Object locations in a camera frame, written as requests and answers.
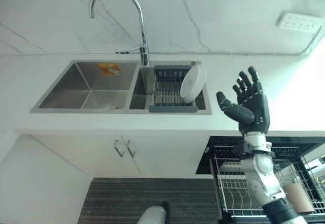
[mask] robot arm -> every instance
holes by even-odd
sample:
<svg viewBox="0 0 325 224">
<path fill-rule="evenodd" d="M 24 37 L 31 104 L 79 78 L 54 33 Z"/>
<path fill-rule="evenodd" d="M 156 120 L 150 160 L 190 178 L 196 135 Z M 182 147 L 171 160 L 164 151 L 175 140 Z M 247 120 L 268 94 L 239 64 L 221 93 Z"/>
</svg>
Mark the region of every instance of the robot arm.
<svg viewBox="0 0 325 224">
<path fill-rule="evenodd" d="M 253 83 L 244 72 L 240 72 L 239 87 L 233 86 L 238 104 L 232 104 L 222 92 L 217 93 L 217 100 L 221 110 L 239 123 L 239 131 L 244 136 L 244 141 L 235 151 L 240 156 L 249 190 L 272 223 L 304 224 L 306 221 L 287 200 L 274 174 L 272 143 L 266 141 L 270 126 L 267 97 L 263 94 L 256 70 L 250 67 L 248 71 Z"/>
</svg>

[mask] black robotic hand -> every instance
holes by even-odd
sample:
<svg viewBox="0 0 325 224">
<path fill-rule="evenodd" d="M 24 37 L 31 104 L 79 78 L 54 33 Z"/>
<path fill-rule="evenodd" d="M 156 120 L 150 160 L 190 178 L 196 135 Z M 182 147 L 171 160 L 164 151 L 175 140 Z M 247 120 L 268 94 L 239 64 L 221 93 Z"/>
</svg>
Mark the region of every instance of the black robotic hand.
<svg viewBox="0 0 325 224">
<path fill-rule="evenodd" d="M 268 100 L 263 94 L 262 85 L 256 70 L 248 68 L 253 84 L 247 75 L 241 71 L 233 89 L 237 94 L 237 104 L 232 104 L 222 92 L 217 93 L 217 100 L 221 110 L 231 119 L 237 121 L 242 135 L 247 132 L 262 132 L 267 134 L 270 126 Z"/>
</svg>

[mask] white countertop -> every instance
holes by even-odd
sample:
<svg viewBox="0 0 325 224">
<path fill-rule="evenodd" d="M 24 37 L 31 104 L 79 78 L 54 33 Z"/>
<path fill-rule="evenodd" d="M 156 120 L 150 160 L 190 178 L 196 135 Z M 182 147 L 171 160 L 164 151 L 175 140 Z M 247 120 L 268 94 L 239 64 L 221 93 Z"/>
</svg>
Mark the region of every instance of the white countertop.
<svg viewBox="0 0 325 224">
<path fill-rule="evenodd" d="M 71 60 L 139 60 L 138 54 L 0 56 L 0 149 L 3 152 L 10 149 L 20 134 L 163 134 L 168 131 L 169 134 L 239 136 L 237 123 L 221 112 L 215 94 L 221 90 L 236 102 L 232 85 L 238 72 L 246 71 L 251 65 L 258 71 L 269 99 L 269 135 L 324 136 L 325 62 L 321 58 L 319 55 L 152 55 L 151 60 L 200 60 L 206 65 L 212 115 L 139 115 L 30 113 Z"/>
</svg>

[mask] sticker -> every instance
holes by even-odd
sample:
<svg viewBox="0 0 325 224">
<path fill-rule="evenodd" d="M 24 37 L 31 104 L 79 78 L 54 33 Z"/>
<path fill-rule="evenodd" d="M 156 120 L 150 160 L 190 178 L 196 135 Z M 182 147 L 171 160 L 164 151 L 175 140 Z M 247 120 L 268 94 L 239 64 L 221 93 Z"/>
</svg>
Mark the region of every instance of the sticker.
<svg viewBox="0 0 325 224">
<path fill-rule="evenodd" d="M 121 69 L 117 63 L 99 63 L 98 66 L 104 76 L 121 76 Z"/>
</svg>

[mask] dark tile floor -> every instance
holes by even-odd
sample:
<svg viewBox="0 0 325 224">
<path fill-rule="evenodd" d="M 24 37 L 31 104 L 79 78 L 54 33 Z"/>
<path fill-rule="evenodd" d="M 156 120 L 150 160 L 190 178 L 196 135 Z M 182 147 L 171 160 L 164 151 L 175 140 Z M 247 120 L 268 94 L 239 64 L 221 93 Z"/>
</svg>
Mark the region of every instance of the dark tile floor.
<svg viewBox="0 0 325 224">
<path fill-rule="evenodd" d="M 79 224 L 136 224 L 150 206 L 170 203 L 171 224 L 217 223 L 218 209 L 210 179 L 95 178 Z"/>
</svg>

